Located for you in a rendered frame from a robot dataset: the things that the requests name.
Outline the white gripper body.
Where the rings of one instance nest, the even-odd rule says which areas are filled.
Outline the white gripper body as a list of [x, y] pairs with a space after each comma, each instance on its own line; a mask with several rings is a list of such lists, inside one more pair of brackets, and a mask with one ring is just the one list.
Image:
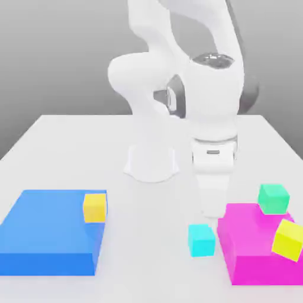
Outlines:
[[192, 164], [199, 174], [225, 174], [233, 170], [237, 144], [192, 142]]

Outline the small cyan cube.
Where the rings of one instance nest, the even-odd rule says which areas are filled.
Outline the small cyan cube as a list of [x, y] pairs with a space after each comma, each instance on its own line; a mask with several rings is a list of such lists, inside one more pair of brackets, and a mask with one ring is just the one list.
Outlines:
[[213, 256], [215, 252], [215, 234], [208, 224], [190, 224], [188, 228], [188, 246], [192, 257]]

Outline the small green cube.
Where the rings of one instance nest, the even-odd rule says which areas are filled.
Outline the small green cube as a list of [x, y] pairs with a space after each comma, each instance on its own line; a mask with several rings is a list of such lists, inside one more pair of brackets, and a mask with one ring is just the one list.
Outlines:
[[281, 184], [261, 184], [258, 204], [266, 215], [286, 214], [290, 195]]

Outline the small lemon yellow cube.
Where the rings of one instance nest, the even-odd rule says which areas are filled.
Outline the small lemon yellow cube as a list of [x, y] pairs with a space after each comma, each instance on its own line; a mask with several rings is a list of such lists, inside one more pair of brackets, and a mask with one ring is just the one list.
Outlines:
[[282, 219], [276, 230], [272, 251], [291, 261], [297, 262], [303, 250], [303, 226]]

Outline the small golden yellow cube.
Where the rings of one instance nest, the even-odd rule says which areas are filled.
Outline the small golden yellow cube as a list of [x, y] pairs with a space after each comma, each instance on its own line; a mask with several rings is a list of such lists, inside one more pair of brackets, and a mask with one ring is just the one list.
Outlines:
[[83, 215], [86, 223], [104, 223], [107, 217], [106, 194], [86, 194]]

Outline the large magenta box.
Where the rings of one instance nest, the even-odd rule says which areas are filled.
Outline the large magenta box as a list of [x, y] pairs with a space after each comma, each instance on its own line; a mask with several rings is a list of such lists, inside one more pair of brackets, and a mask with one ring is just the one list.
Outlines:
[[232, 285], [302, 285], [303, 255], [297, 262], [272, 252], [276, 230], [289, 213], [265, 215], [256, 203], [227, 204], [217, 234]]

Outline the large blue box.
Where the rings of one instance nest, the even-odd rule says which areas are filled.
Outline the large blue box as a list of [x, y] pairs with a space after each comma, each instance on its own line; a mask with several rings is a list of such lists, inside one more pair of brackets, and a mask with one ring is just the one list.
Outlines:
[[95, 275], [105, 223], [87, 223], [86, 195], [105, 190], [24, 190], [0, 224], [0, 276]]

